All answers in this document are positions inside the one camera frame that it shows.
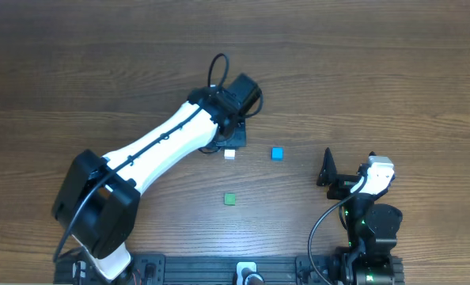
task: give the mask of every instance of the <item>tabletop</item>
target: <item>tabletop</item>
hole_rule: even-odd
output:
[[[265,95],[248,145],[191,153],[151,185],[130,251],[305,254],[333,204],[315,183],[329,146],[340,173],[370,151],[395,164],[380,202],[404,214],[407,284],[470,284],[470,0],[0,0],[0,282],[52,281],[72,159],[164,122],[219,52],[227,82],[244,72]],[[314,242],[347,243],[336,215]]]

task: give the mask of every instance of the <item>green cube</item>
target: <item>green cube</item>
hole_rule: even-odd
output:
[[[235,202],[237,202],[237,196],[235,194],[225,193],[226,206],[235,206]]]

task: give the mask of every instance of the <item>small block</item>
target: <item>small block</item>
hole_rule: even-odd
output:
[[[225,193],[226,206],[235,206],[235,202],[237,202],[237,196],[235,194]]]
[[[235,150],[225,150],[225,159],[235,159]]]
[[[282,160],[282,147],[272,147],[272,160],[281,161]]]

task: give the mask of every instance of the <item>blue cube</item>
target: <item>blue cube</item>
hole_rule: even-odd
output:
[[[273,161],[282,160],[282,147],[272,147],[272,160]]]

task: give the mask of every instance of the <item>brown wood grain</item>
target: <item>brown wood grain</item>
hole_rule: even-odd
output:
[[[73,157],[166,120],[220,51],[228,82],[245,72],[265,94],[248,147],[158,179],[130,250],[305,254],[332,204],[315,186],[324,148],[343,173],[373,150],[396,165],[381,202],[404,213],[407,284],[470,284],[470,0],[0,0],[0,282],[52,281],[50,210]],[[315,252],[346,242],[331,217]]]

